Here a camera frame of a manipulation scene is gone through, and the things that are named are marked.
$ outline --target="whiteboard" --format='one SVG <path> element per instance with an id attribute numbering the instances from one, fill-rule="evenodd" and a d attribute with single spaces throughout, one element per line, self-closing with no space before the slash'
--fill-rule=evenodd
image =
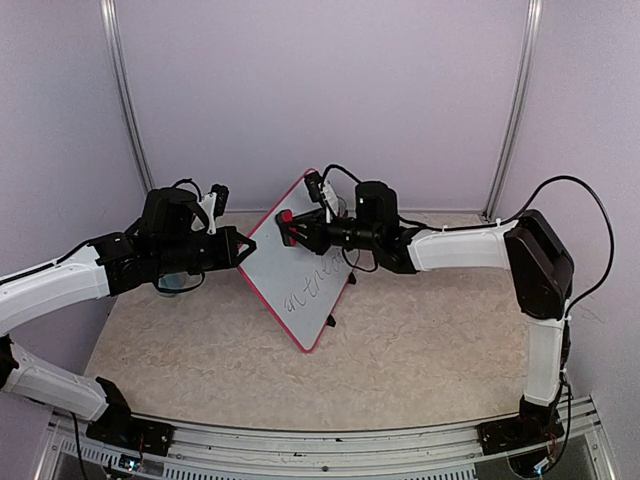
<path id="1" fill-rule="evenodd" d="M 339 163 L 401 209 L 484 208 L 527 0 L 116 4 L 158 185 L 223 183 L 230 211 L 267 210 L 291 172 Z"/>
<path id="2" fill-rule="evenodd" d="M 352 269 L 338 247 L 323 256 L 300 244 L 285 247 L 276 215 L 288 209 L 295 216 L 317 208 L 309 199 L 303 175 L 249 234 L 257 249 L 238 268 L 305 353 L 315 348 Z"/>

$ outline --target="white wall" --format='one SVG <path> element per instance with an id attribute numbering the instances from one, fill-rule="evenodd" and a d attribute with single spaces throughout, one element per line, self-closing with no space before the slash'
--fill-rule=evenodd
<path id="1" fill-rule="evenodd" d="M 99 2 L 0 2 L 0 276 L 126 228 L 143 201 L 133 165 Z M 11 336 L 81 373 L 111 305 L 75 305 Z M 49 417 L 0 393 L 0 477 L 33 478 Z"/>
<path id="2" fill-rule="evenodd" d="M 527 5 L 118 1 L 154 178 L 225 183 L 231 209 L 265 209 L 307 168 L 333 162 L 388 182 L 403 208 L 479 211 Z"/>
<path id="3" fill-rule="evenodd" d="M 618 250 L 609 282 L 576 308 L 570 378 L 592 393 L 621 478 L 638 478 L 640 451 L 640 3 L 546 2 L 515 158 L 500 202 L 513 213 L 544 178 L 570 173 L 608 207 Z M 597 207 L 579 187 L 536 202 L 576 261 L 576 291 L 605 266 Z"/>

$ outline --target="aluminum frame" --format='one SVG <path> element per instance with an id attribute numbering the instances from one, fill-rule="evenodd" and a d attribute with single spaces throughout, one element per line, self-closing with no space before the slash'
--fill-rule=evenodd
<path id="1" fill-rule="evenodd" d="M 567 417 L 567 397 L 558 411 Z M 143 416 L 141 418 L 157 419 Z M 483 456 L 476 427 L 480 420 L 432 427 L 361 432 L 289 432 L 207 426 L 166 420 L 175 428 L 167 457 L 145 455 L 152 479 L 274 480 L 399 480 L 416 478 L 475 478 L 475 464 L 506 456 Z M 104 445 L 84 436 L 81 448 L 86 462 L 106 466 L 121 454 L 137 452 Z M 585 435 L 599 480 L 615 480 L 610 449 L 590 397 L 572 402 L 571 437 Z M 537 448 L 509 452 L 515 455 Z M 36 480 L 50 480 L 60 453 L 75 455 L 73 423 L 66 414 L 54 413 L 44 441 Z"/>
<path id="2" fill-rule="evenodd" d="M 538 40 L 538 31 L 540 30 L 541 16 L 542 0 L 529 0 L 529 11 L 527 15 L 524 41 L 522 43 L 522 53 L 520 55 L 516 87 L 513 93 L 513 100 L 511 102 L 511 112 L 509 114 L 509 121 L 507 123 L 505 136 L 502 141 L 498 167 L 483 210 L 483 216 L 487 220 L 493 220 L 495 218 L 498 201 L 500 200 L 500 195 L 504 189 L 507 172 L 513 157 L 518 129 L 524 112 L 529 79 L 531 78 L 531 71 L 533 69 L 533 59 Z"/>
<path id="3" fill-rule="evenodd" d="M 115 0 L 101 0 L 100 5 L 113 72 L 118 86 L 120 106 L 122 108 L 122 113 L 127 127 L 127 134 L 129 136 L 129 142 L 131 143 L 131 149 L 133 150 L 138 178 L 140 179 L 140 183 L 142 184 L 142 188 L 146 194 L 154 188 L 155 184 L 144 153 L 144 148 L 142 147 L 142 139 L 140 138 L 138 122 L 133 110 L 133 101 L 131 99 L 129 83 L 127 81 L 127 69 L 125 67 L 122 43 L 120 41 L 120 31 L 118 30 L 118 17 L 116 15 Z"/>

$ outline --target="black cable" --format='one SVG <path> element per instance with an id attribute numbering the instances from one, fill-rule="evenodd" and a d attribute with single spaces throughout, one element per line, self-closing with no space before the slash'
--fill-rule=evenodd
<path id="1" fill-rule="evenodd" d="M 338 197 L 338 213 L 340 213 L 340 201 L 342 200 L 342 203 L 344 204 L 344 209 L 342 210 L 344 212 L 344 214 L 347 214 L 347 201 L 342 198 L 340 195 L 336 195 L 336 197 Z"/>
<path id="2" fill-rule="evenodd" d="M 607 233 L 609 235 L 609 259 L 607 261 L 607 266 L 606 266 L 602 276 L 600 277 L 600 280 L 598 280 L 591 288 L 585 290 L 583 293 L 578 295 L 569 304 L 569 306 L 567 307 L 567 310 L 565 312 L 565 316 L 567 316 L 567 315 L 569 315 L 569 312 L 571 311 L 571 309 L 579 301 L 581 301 L 586 296 L 592 294 L 593 292 L 595 292 L 596 290 L 598 290 L 602 286 L 602 284 L 609 277 L 609 274 L 611 273 L 611 268 L 613 267 L 613 258 L 614 258 L 614 255 L 615 255 L 615 237 L 614 237 L 614 234 L 613 234 L 613 227 L 611 226 L 611 220 L 609 219 L 609 214 L 607 213 L 607 209 L 605 208 L 604 204 L 602 203 L 602 200 L 600 200 L 600 197 L 598 197 L 598 194 L 584 180 L 581 180 L 581 179 L 579 179 L 577 177 L 574 177 L 573 175 L 557 175 L 555 177 L 548 178 L 547 180 L 542 182 L 540 185 L 538 185 L 538 187 L 533 191 L 533 193 L 531 194 L 529 199 L 525 202 L 525 204 L 522 206 L 522 208 L 520 208 L 520 210 L 518 210 L 514 215 L 512 215 L 507 220 L 505 220 L 504 223 L 509 223 L 509 222 L 517 219 L 518 217 L 520 217 L 520 215 L 522 215 L 524 213 L 524 211 L 527 208 L 529 208 L 529 205 L 531 205 L 531 202 L 533 202 L 533 200 L 536 198 L 538 193 L 540 193 L 540 191 L 544 187 L 546 187 L 547 185 L 549 185 L 551 183 L 559 182 L 559 181 L 563 181 L 563 180 L 564 181 L 568 181 L 568 182 L 577 183 L 578 185 L 583 187 L 587 192 L 589 192 L 589 194 L 593 197 L 595 202 L 598 204 L 598 208 L 600 208 L 600 212 L 602 213 L 602 217 L 604 218 L 604 222 L 607 225 Z"/>
<path id="3" fill-rule="evenodd" d="M 69 258 L 71 258 L 71 256 L 74 253 L 76 253 L 82 247 L 87 245 L 89 242 L 91 242 L 91 240 L 85 240 L 84 242 L 82 242 L 81 244 L 77 245 L 72 250 L 70 250 L 69 253 L 66 253 L 65 255 L 63 255 L 62 257 L 60 257 L 60 258 L 58 258 L 56 260 L 52 260 L 49 263 L 45 263 L 44 265 L 40 265 L 39 267 L 32 268 L 31 270 L 26 270 L 24 272 L 18 273 L 16 275 L 11 276 L 11 277 L 3 278 L 2 280 L 0 280 L 0 286 L 4 285 L 5 283 L 13 282 L 15 280 L 20 280 L 21 278 L 25 278 L 25 277 L 28 277 L 30 275 L 35 275 L 36 273 L 44 272 L 45 270 L 53 268 L 56 265 L 59 265 L 60 263 L 64 262 L 65 260 L 69 260 Z"/>
<path id="4" fill-rule="evenodd" d="M 424 228 L 425 230 L 432 230 L 434 232 L 441 232 L 441 228 L 435 228 L 427 225 L 426 223 L 420 222 L 418 220 L 411 220 L 408 218 L 404 218 L 402 215 L 398 215 L 398 218 L 402 223 L 406 223 L 407 225 L 413 225 L 414 227 Z"/>
<path id="5" fill-rule="evenodd" d="M 78 419 L 76 418 L 76 414 L 71 413 L 71 418 L 73 418 L 73 428 L 75 429 L 76 434 L 76 450 L 78 451 L 78 464 L 80 465 L 80 472 L 82 472 L 82 478 L 84 480 L 89 480 L 87 476 L 87 471 L 84 469 L 84 461 L 82 460 L 82 450 L 80 448 L 80 429 L 78 428 Z"/>
<path id="6" fill-rule="evenodd" d="M 144 461 L 144 455 L 142 454 L 142 447 L 144 446 L 144 433 L 140 437 L 140 448 L 138 449 L 138 454 L 140 455 L 140 464 L 138 469 L 142 467 L 142 462 Z"/>
<path id="7" fill-rule="evenodd" d="M 564 442 L 562 443 L 562 449 L 560 449 L 560 453 L 555 458 L 553 463 L 551 465 L 549 465 L 549 468 L 547 468 L 546 470 L 544 470 L 542 472 L 542 475 L 546 475 L 551 470 L 553 470 L 556 467 L 556 465 L 558 465 L 558 463 L 560 463 L 560 459 L 564 455 L 564 452 L 567 449 L 567 444 L 569 443 L 569 433 L 571 432 L 571 396 L 572 396 L 572 393 L 571 393 L 571 384 L 569 383 L 569 380 L 567 379 L 567 377 L 564 374 L 562 375 L 562 384 L 565 387 L 567 387 L 567 393 L 568 393 L 568 399 L 567 399 L 567 430 L 565 431 L 565 434 L 564 434 Z"/>
<path id="8" fill-rule="evenodd" d="M 176 188 L 176 187 L 179 187 L 180 185 L 187 185 L 187 184 L 191 185 L 196 189 L 196 191 L 198 192 L 198 201 L 201 202 L 202 190 L 200 190 L 200 187 L 198 186 L 198 184 L 193 181 L 193 178 L 183 178 L 182 180 L 178 180 L 176 183 L 171 185 L 171 188 Z"/>
<path id="9" fill-rule="evenodd" d="M 362 183 L 362 180 L 360 180 L 358 177 L 356 177 L 353 173 L 351 173 L 349 170 L 347 170 L 342 165 L 338 165 L 337 163 L 330 163 L 329 165 L 327 165 L 325 167 L 324 172 L 322 172 L 322 183 L 320 184 L 321 188 L 324 186 L 324 181 L 327 179 L 327 176 L 329 175 L 329 172 L 331 170 L 340 170 L 346 176 L 351 178 L 351 180 L 353 180 L 354 182 Z"/>
<path id="10" fill-rule="evenodd" d="M 347 251 L 346 251 L 346 249 L 344 247 L 342 247 L 342 258 L 344 258 L 344 261 L 346 262 L 346 264 L 349 265 L 354 270 L 360 270 L 361 272 L 365 272 L 365 273 L 373 273 L 380 266 L 380 265 L 378 265 L 378 260 L 376 259 L 375 256 L 373 257 L 373 268 L 366 269 L 366 268 L 362 268 L 362 267 L 358 266 L 358 262 L 360 261 L 360 250 L 359 249 L 358 249 L 358 258 L 356 258 L 355 263 L 351 263 L 349 261 L 349 258 L 347 258 Z"/>

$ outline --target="whiteboard stand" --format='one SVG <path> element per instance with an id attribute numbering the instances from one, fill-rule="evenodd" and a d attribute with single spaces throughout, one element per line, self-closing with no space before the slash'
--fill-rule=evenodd
<path id="1" fill-rule="evenodd" d="M 300 350 L 311 353 L 324 327 L 335 326 L 331 313 L 355 276 L 338 247 L 320 256 L 300 244 L 284 246 L 278 213 L 291 210 L 295 216 L 318 208 L 309 198 L 304 175 L 248 235 L 257 249 L 238 270 Z"/>

